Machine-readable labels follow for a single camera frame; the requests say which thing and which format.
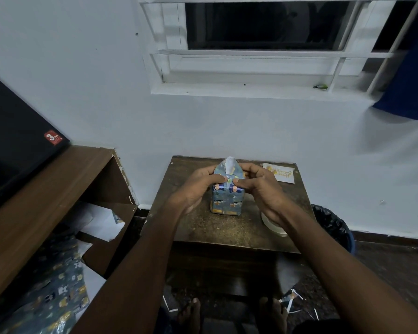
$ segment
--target blue wrapping paper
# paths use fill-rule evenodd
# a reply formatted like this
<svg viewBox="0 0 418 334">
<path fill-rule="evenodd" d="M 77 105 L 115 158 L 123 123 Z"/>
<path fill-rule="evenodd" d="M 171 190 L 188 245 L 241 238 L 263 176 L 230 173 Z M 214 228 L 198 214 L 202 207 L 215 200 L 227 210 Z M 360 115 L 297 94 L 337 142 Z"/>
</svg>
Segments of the blue wrapping paper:
<svg viewBox="0 0 418 334">
<path fill-rule="evenodd" d="M 240 215 L 245 190 L 234 185 L 234 178 L 244 179 L 245 175 L 234 157 L 228 157 L 217 165 L 214 174 L 228 178 L 223 184 L 212 185 L 210 211 L 222 215 Z"/>
</svg>

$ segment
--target tiled floor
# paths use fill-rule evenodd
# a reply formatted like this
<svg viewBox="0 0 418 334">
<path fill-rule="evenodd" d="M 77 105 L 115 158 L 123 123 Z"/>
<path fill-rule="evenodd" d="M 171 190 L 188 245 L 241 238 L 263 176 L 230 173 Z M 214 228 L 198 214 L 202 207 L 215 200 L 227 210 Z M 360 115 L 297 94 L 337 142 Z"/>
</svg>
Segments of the tiled floor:
<svg viewBox="0 0 418 334">
<path fill-rule="evenodd" d="M 143 217 L 134 217 L 118 249 L 114 267 L 138 240 L 143 224 Z M 358 241 L 356 257 L 418 309 L 418 247 Z M 293 303 L 291 310 L 301 311 L 289 315 L 289 332 L 297 324 L 311 319 L 310 315 L 315 317 L 314 309 L 319 319 L 338 318 L 334 305 L 313 274 L 301 279 L 294 288 L 304 299 L 296 298 Z M 211 326 L 221 326 L 224 322 L 219 320 L 231 321 L 234 324 L 255 323 L 252 305 L 248 304 L 246 298 L 217 295 L 195 289 L 173 289 L 172 294 L 181 306 L 198 297 L 201 300 L 202 315 L 206 319 L 214 319 L 208 321 Z"/>
</svg>

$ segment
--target window sill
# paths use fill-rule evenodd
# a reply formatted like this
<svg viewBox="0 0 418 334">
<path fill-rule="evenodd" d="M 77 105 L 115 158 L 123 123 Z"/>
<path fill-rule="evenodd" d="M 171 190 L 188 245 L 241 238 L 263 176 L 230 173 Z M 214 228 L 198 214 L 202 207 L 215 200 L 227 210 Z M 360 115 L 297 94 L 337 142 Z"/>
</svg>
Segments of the window sill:
<svg viewBox="0 0 418 334">
<path fill-rule="evenodd" d="M 321 100 L 334 102 L 365 102 L 372 106 L 382 93 L 368 95 L 360 90 L 335 88 L 331 93 L 322 89 L 301 86 L 238 83 L 161 83 L 152 94 L 183 96 L 214 96 L 238 98 L 275 98 L 292 100 Z"/>
</svg>

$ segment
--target blue curtain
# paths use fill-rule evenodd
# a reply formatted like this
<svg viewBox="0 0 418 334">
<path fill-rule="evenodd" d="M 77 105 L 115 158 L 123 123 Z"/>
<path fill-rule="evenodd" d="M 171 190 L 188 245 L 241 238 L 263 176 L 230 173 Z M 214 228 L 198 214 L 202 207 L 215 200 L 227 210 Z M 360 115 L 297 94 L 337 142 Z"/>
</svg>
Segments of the blue curtain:
<svg viewBox="0 0 418 334">
<path fill-rule="evenodd" d="M 415 42 L 375 108 L 418 120 L 418 26 Z"/>
</svg>

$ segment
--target trash bin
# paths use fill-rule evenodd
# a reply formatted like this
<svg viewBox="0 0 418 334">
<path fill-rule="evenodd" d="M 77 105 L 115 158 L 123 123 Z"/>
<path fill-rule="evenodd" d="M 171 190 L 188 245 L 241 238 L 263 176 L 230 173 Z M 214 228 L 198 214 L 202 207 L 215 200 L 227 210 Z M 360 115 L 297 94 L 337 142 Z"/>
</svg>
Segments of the trash bin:
<svg viewBox="0 0 418 334">
<path fill-rule="evenodd" d="M 354 242 L 353 234 L 348 228 L 345 221 L 340 219 L 337 215 L 331 212 L 328 208 L 320 205 L 311 204 L 319 225 L 322 226 L 327 233 L 333 237 L 343 248 L 345 248 L 351 254 L 355 254 L 356 245 Z"/>
</svg>

